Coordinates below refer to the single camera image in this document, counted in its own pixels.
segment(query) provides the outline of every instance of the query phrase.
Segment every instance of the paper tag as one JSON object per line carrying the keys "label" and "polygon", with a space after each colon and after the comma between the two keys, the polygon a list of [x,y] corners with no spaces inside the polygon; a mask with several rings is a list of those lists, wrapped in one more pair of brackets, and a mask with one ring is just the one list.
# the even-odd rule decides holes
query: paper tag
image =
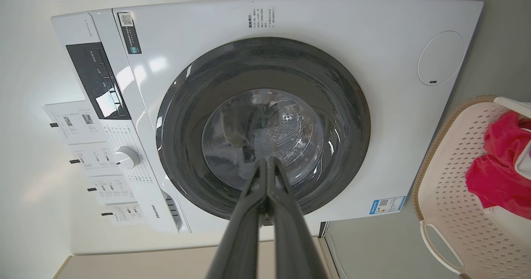
{"label": "paper tag", "polygon": [[374,213],[388,213],[389,211],[400,211],[404,204],[405,196],[374,200],[370,208],[370,215]]}
{"label": "paper tag", "polygon": [[106,142],[70,145],[70,149],[87,177],[122,174]]}
{"label": "paper tag", "polygon": [[101,204],[119,204],[136,202],[133,192],[123,175],[106,175],[88,177],[91,187],[96,189],[95,195]]}
{"label": "paper tag", "polygon": [[111,216],[115,226],[131,226],[146,222],[142,209],[137,203],[103,207],[102,216]]}
{"label": "paper tag", "polygon": [[103,127],[90,102],[50,104],[42,109],[61,128],[66,144],[106,141]]}

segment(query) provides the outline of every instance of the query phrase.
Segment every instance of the dial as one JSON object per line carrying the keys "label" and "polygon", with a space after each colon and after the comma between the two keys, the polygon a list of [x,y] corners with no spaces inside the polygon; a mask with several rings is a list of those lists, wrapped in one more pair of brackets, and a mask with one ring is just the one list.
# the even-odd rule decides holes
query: dial
{"label": "dial", "polygon": [[140,156],[131,148],[122,146],[114,152],[114,159],[120,169],[133,169],[140,163]]}

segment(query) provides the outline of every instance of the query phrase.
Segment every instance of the washing machine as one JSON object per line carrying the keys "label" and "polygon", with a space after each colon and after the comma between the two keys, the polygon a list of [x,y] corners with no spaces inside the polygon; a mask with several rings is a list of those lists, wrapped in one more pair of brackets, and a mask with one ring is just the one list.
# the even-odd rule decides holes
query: washing machine
{"label": "washing machine", "polygon": [[307,222],[400,211],[483,3],[246,0],[53,17],[153,228],[224,230],[254,162]]}

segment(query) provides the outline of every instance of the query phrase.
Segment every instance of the red cloth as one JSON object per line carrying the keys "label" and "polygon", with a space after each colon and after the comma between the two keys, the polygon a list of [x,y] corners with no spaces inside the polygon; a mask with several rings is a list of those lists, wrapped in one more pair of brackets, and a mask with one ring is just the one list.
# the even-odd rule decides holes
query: red cloth
{"label": "red cloth", "polygon": [[466,173],[468,190],[476,194],[486,209],[501,206],[531,220],[531,180],[514,170],[518,156],[531,141],[531,120],[519,121],[509,111],[489,125],[483,148],[486,155],[476,158]]}

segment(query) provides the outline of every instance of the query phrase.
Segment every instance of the laundry basket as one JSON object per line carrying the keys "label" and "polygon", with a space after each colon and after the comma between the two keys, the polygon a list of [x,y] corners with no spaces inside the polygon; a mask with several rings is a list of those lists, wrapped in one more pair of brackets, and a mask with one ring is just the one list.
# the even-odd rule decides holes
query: laundry basket
{"label": "laundry basket", "polygon": [[[472,161],[485,154],[487,126],[509,110],[531,118],[530,105],[496,96],[468,100],[439,130],[415,179],[413,202],[422,238],[433,256],[461,278],[531,278],[526,251],[485,215],[465,183]],[[461,267],[433,247],[427,226],[445,241]]]}

